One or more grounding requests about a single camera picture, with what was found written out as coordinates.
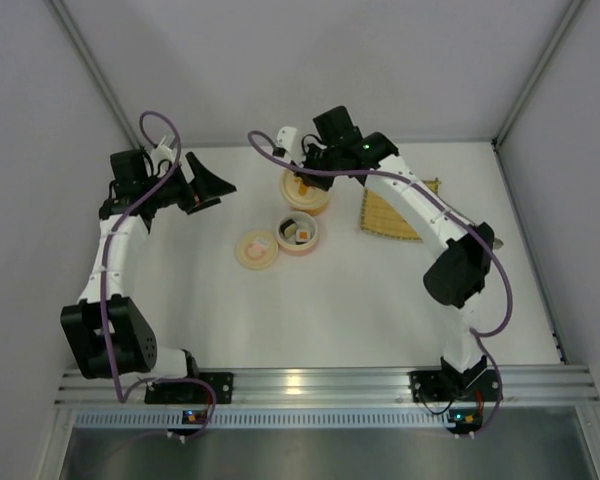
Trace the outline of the cream plain lid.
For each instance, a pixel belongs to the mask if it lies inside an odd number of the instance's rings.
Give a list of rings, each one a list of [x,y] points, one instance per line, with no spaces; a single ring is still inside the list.
[[[284,200],[286,196],[311,197],[324,194],[330,195],[329,192],[323,191],[317,187],[306,186],[302,179],[290,170],[283,171],[280,178],[279,189]]]

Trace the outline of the orange lunch box bowl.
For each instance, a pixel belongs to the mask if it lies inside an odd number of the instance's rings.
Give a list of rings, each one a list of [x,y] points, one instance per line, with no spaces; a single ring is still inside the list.
[[[317,195],[311,197],[286,196],[285,201],[289,206],[300,212],[317,216],[323,213],[329,206],[331,196],[329,194]]]

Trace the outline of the sushi roll orange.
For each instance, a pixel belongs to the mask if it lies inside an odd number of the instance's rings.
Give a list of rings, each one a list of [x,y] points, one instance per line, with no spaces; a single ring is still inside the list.
[[[313,232],[306,228],[299,228],[294,234],[294,241],[296,245],[304,245],[309,243],[313,238]]]

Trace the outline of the sushi roll green centre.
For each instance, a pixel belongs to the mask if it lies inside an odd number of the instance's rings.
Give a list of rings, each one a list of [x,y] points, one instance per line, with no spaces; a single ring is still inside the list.
[[[289,218],[280,223],[278,232],[282,238],[292,239],[295,237],[298,228],[297,222]]]

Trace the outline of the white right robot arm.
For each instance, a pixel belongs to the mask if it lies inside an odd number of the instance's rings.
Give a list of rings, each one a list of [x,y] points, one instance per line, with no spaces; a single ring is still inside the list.
[[[486,370],[486,357],[473,345],[470,328],[471,311],[491,266],[484,248],[493,246],[493,230],[455,213],[413,174],[396,144],[380,132],[363,135],[346,107],[334,107],[313,123],[322,145],[307,148],[303,166],[345,172],[358,180],[401,215],[434,257],[423,284],[433,300],[449,311],[441,321],[444,349],[439,382],[460,397]]]

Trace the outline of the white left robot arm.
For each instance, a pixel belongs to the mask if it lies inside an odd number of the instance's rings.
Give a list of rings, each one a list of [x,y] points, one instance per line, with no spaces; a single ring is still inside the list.
[[[173,164],[174,152],[132,149],[110,157],[113,179],[99,209],[100,239],[88,282],[60,322],[86,379],[149,374],[197,377],[186,349],[161,347],[132,298],[143,244],[159,210],[172,205],[191,215],[220,203],[236,187],[209,171],[193,153],[185,156],[192,177]]]

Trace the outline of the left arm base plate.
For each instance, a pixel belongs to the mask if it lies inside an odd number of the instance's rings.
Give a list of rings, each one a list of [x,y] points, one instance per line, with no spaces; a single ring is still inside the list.
[[[145,390],[144,402],[149,405],[219,405],[232,403],[234,374],[232,372],[202,372],[195,380],[160,380]]]

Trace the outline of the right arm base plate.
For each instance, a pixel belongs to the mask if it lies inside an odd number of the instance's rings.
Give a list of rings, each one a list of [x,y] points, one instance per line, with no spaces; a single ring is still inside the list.
[[[416,370],[409,373],[412,397],[416,403],[476,402],[478,395],[494,402],[500,382],[493,369],[479,373],[459,373],[455,369]]]

